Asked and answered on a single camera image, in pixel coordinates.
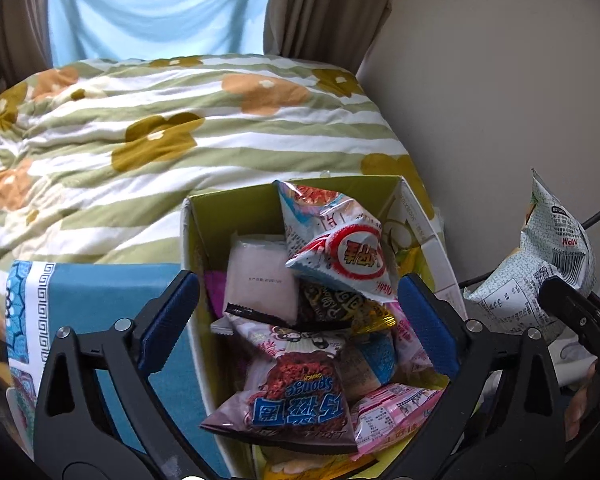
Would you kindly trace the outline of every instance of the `window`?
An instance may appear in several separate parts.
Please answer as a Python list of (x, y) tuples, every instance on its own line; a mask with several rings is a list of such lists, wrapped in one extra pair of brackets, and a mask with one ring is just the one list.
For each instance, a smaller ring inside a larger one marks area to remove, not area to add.
[(267, 0), (48, 0), (52, 59), (262, 53)]

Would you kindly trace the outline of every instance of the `floral pattern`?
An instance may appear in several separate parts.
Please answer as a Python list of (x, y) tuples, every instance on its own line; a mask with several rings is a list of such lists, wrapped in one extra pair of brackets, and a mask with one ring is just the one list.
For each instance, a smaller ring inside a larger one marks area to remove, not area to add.
[(25, 158), (15, 169), (0, 171), (0, 209), (16, 211), (24, 206), (31, 187), (30, 167), (30, 158)]
[(222, 79), (222, 90), (242, 96), (240, 109), (245, 114), (270, 116), (285, 106), (307, 101), (310, 92), (302, 85), (257, 74), (231, 74)]
[(27, 83), (24, 81), (0, 94), (0, 130), (8, 130), (18, 120), (18, 106), (26, 95)]
[(311, 70), (311, 73), (318, 78), (316, 86), (325, 92), (336, 94), (338, 97), (365, 94), (356, 77), (346, 70), (338, 68), (315, 68)]
[(411, 186), (411, 190), (420, 202), (429, 220), (433, 220), (436, 212), (433, 209), (427, 190), (409, 155), (394, 158), (384, 153), (371, 153), (362, 159), (360, 171), (365, 175), (400, 175)]
[(51, 68), (38, 74), (38, 82), (33, 89), (34, 101), (57, 96), (62, 90), (78, 82), (78, 71), (72, 66)]
[(174, 160), (196, 145), (191, 132), (204, 119), (190, 112), (166, 119), (160, 115), (147, 117), (126, 129), (124, 146), (111, 153), (114, 170), (137, 170), (154, 160)]
[(31, 262), (14, 262), (7, 279), (7, 297), (5, 298), (6, 341), (9, 359), (24, 364), (29, 363), (27, 345), (26, 306), (24, 303), (27, 276)]
[(184, 68), (188, 68), (196, 65), (202, 65), (200, 56), (181, 56), (172, 57), (171, 59), (155, 59), (149, 63), (149, 66), (153, 68), (164, 68), (167, 66), (182, 66)]

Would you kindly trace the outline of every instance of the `snack bag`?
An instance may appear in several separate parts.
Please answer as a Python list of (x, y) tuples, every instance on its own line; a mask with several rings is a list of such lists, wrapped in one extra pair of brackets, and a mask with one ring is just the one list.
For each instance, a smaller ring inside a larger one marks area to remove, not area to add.
[(351, 460), (347, 455), (313, 456), (291, 459), (283, 463), (267, 462), (262, 480), (334, 480), (348, 478), (376, 463), (372, 455)]
[(381, 303), (395, 300), (376, 218), (342, 193), (276, 182), (287, 267), (334, 290), (359, 292)]
[(465, 290), (464, 298), (480, 307), (481, 320), (491, 330), (519, 334), (533, 326), (550, 344), (564, 324), (540, 308), (540, 285), (551, 276), (560, 276), (588, 296), (595, 284), (595, 267), (586, 231), (534, 171), (520, 248), (478, 289)]
[(298, 279), (285, 267), (282, 237), (236, 237), (226, 272), (224, 309), (229, 303), (294, 324), (298, 317)]
[(384, 449), (417, 430), (442, 393), (442, 390), (388, 384), (360, 400), (351, 409), (358, 444), (358, 452), (351, 459)]
[(349, 402), (387, 384), (395, 372), (391, 333), (373, 332), (353, 337), (336, 359), (342, 386)]
[(225, 314), (234, 332), (260, 349), (238, 392), (200, 425), (250, 444), (317, 454), (355, 452), (334, 357), (343, 335), (299, 333)]
[(397, 301), (388, 303), (387, 308), (396, 320), (392, 332), (394, 334), (395, 356), (400, 369), (405, 374), (411, 375), (427, 368), (433, 368), (400, 303)]
[(222, 272), (222, 270), (205, 270), (204, 279), (209, 306), (216, 319), (219, 319), (222, 317), (222, 309), (224, 308), (226, 272)]
[(300, 283), (300, 290), (314, 311), (318, 322), (351, 322), (353, 335), (385, 330), (395, 325), (395, 317), (377, 301), (348, 290), (331, 290), (324, 285)]

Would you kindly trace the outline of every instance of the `black cable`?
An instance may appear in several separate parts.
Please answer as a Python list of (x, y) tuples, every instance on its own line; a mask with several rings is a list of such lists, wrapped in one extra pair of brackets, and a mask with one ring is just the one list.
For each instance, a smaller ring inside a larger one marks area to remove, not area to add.
[[(584, 227), (585, 229), (589, 229), (591, 226), (597, 224), (598, 222), (600, 222), (600, 211), (598, 211), (591, 218), (587, 218), (582, 223), (582, 227)], [(476, 283), (483, 282), (489, 276), (491, 276), (494, 272), (495, 272), (495, 269), (493, 269), (491, 272), (487, 272), (487, 273), (482, 274), (480, 276), (476, 276), (475, 278), (471, 278), (470, 280), (464, 280), (464, 282), (460, 282), (460, 283), (458, 283), (458, 285), (459, 285), (460, 288), (467, 288), (468, 286), (475, 285)]]

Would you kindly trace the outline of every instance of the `nutrition label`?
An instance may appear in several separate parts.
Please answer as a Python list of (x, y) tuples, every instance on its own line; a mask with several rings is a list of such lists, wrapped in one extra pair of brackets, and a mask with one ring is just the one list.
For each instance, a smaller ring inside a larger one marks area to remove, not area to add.
[(502, 329), (508, 333), (521, 333), (525, 325), (538, 325), (532, 304), (514, 279), (484, 298), (480, 306), (497, 319)]
[(395, 426), (389, 412), (382, 406), (360, 415), (356, 444), (362, 446), (367, 442), (387, 434)]

